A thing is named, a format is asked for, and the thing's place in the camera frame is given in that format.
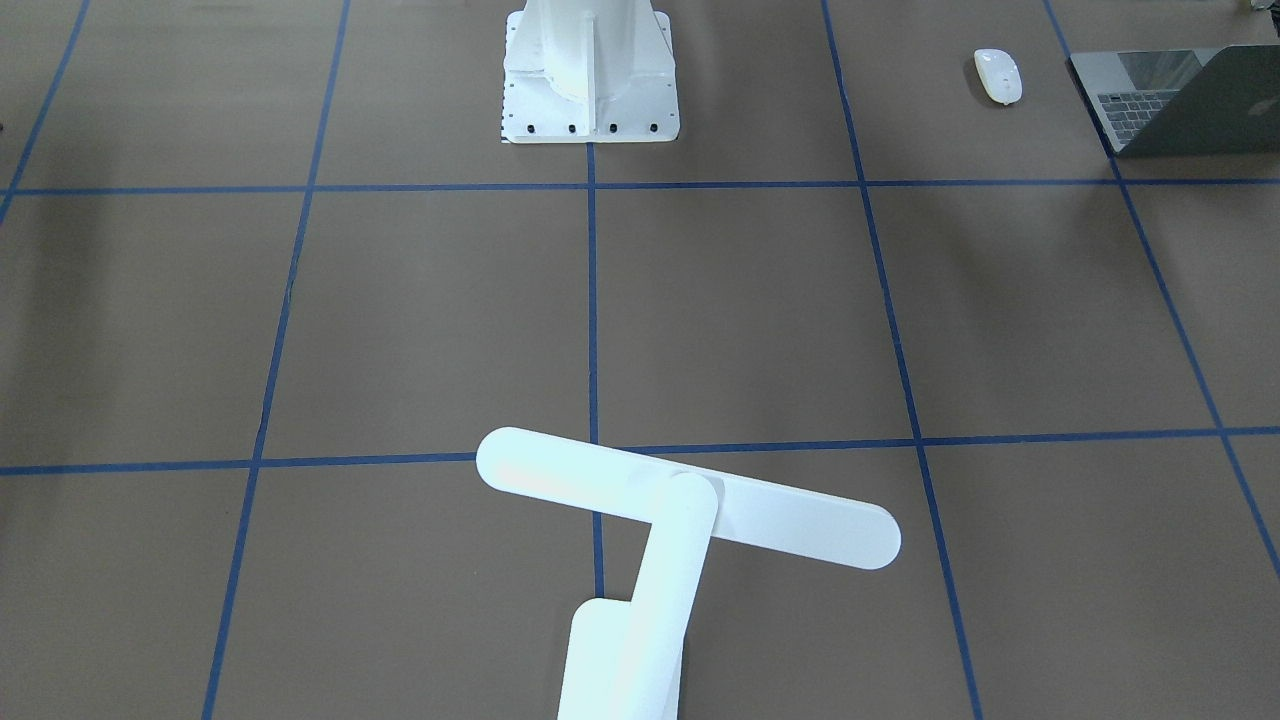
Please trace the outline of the white desk lamp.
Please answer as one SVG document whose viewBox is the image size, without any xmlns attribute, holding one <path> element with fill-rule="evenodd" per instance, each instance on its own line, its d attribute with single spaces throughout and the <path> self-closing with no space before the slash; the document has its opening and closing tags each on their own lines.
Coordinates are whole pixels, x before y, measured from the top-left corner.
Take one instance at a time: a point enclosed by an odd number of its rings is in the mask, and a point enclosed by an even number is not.
<svg viewBox="0 0 1280 720">
<path fill-rule="evenodd" d="M 901 548 L 883 507 L 516 427 L 488 433 L 494 489 L 645 523 L 628 600 L 593 598 L 570 625 L 561 719 L 675 719 L 684 642 L 709 544 L 749 544 L 874 571 Z"/>
</svg>

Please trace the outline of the white computer mouse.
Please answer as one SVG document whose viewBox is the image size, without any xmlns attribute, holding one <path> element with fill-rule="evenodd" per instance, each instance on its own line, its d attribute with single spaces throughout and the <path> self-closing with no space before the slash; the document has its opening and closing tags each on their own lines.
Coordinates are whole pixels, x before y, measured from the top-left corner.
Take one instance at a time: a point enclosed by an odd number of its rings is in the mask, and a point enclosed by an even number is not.
<svg viewBox="0 0 1280 720">
<path fill-rule="evenodd" d="M 973 53 L 973 61 L 982 88 L 992 102 L 1011 106 L 1021 101 L 1021 73 L 1009 53 L 997 47 L 982 47 Z"/>
</svg>

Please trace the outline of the grey laptop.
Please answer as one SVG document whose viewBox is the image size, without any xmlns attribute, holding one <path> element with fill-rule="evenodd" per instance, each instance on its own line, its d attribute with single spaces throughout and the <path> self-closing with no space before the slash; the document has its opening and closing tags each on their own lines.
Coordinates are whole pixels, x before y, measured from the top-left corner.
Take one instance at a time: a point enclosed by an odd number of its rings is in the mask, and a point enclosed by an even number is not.
<svg viewBox="0 0 1280 720">
<path fill-rule="evenodd" d="M 1068 64 L 1116 158 L 1277 151 L 1275 44 L 1074 53 Z"/>
</svg>

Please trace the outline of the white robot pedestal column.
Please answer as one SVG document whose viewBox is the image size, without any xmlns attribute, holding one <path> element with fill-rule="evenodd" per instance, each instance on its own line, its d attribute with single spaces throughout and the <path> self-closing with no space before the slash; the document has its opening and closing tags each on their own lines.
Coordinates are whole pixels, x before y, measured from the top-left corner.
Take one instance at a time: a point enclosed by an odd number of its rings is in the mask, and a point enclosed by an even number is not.
<svg viewBox="0 0 1280 720">
<path fill-rule="evenodd" d="M 649 1 L 527 1 L 506 17 L 500 140 L 664 143 L 681 131 L 671 19 Z"/>
</svg>

